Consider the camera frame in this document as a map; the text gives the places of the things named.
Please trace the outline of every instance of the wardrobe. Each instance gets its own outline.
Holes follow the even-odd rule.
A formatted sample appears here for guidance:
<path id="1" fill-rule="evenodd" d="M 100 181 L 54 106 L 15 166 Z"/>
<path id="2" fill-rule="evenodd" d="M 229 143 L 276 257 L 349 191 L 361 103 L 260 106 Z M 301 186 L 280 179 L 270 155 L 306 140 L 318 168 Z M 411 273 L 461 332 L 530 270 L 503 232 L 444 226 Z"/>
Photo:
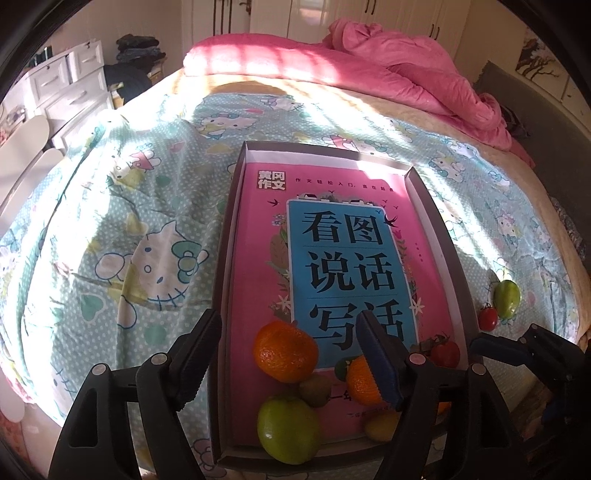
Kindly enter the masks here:
<path id="1" fill-rule="evenodd" d="M 183 37 L 193 44 L 211 35 L 250 32 L 317 43 L 336 18 L 348 18 L 427 35 L 453 58 L 469 8 L 470 0 L 183 0 L 189 30 Z"/>

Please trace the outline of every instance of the black clamp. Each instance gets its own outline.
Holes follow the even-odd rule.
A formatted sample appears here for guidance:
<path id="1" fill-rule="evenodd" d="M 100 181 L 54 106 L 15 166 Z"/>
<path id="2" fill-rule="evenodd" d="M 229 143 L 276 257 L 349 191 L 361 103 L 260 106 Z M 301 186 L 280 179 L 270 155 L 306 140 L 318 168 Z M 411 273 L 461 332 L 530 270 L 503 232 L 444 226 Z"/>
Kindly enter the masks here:
<path id="1" fill-rule="evenodd" d="M 208 309 L 167 353 L 140 367 L 112 371 L 95 365 L 62 428 L 49 480 L 140 480 L 127 402 L 139 404 L 158 478 L 204 480 L 177 412 L 197 395 L 221 335 L 222 320 Z"/>
<path id="2" fill-rule="evenodd" d="M 452 408 L 439 478 L 530 478 L 523 442 L 484 365 L 437 367 L 387 335 L 369 310 L 357 317 L 356 333 L 382 398 L 402 411 L 375 480 L 422 478 L 440 401 L 451 401 Z"/>

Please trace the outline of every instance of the red tomato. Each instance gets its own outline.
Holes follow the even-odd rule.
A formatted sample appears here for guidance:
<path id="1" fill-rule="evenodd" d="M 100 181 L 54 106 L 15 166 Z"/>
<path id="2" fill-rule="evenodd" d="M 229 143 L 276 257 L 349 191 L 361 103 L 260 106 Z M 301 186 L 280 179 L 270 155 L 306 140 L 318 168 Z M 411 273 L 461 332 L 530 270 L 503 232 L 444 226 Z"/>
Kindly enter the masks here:
<path id="1" fill-rule="evenodd" d="M 431 348 L 431 360 L 438 367 L 456 368 L 460 363 L 460 348 L 448 340 Z"/>
<path id="2" fill-rule="evenodd" d="M 491 305 L 487 303 L 478 314 L 478 326 L 480 327 L 480 330 L 492 332 L 498 323 L 499 315 L 496 312 L 496 308 L 491 307 Z"/>

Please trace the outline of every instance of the stack of clothes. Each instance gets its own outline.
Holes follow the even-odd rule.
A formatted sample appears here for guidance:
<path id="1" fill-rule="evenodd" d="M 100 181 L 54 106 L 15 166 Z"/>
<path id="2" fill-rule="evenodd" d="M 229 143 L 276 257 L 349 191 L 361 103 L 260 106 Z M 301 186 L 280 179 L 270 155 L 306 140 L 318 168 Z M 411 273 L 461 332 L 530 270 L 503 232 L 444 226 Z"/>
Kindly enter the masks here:
<path id="1" fill-rule="evenodd" d="M 127 34 L 117 40 L 117 61 L 129 63 L 144 73 L 150 72 L 154 64 L 162 60 L 166 54 L 160 50 L 160 42 L 154 37 L 138 37 Z"/>

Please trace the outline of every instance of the polka dot fabric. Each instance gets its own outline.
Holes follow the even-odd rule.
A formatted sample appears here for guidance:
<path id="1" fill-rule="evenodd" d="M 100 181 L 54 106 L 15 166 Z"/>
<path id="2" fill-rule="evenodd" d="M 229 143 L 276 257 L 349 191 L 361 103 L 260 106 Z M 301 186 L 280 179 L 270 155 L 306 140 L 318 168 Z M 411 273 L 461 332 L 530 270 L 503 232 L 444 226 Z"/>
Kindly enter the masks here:
<path id="1" fill-rule="evenodd" d="M 445 221 L 475 307 L 491 300 L 499 280 L 521 288 L 517 317 L 495 333 L 517 338 L 536 322 L 574 340 L 578 315 L 558 250 L 525 194 L 473 146 L 290 96 L 215 94 L 197 105 L 169 96 L 140 107 L 131 123 L 105 112 L 0 241 L 3 361 L 59 423 L 94 364 L 139 365 L 189 332 L 210 306 L 226 199 L 245 140 L 347 148 L 412 164 Z M 527 392 L 527 371 L 489 366 L 509 403 Z M 204 381 L 179 418 L 206 474 L 221 478 L 226 472 L 211 465 L 208 450 L 206 392 Z M 138 456 L 149 466 L 137 408 L 130 415 Z M 376 468 L 347 473 L 371 478 Z"/>

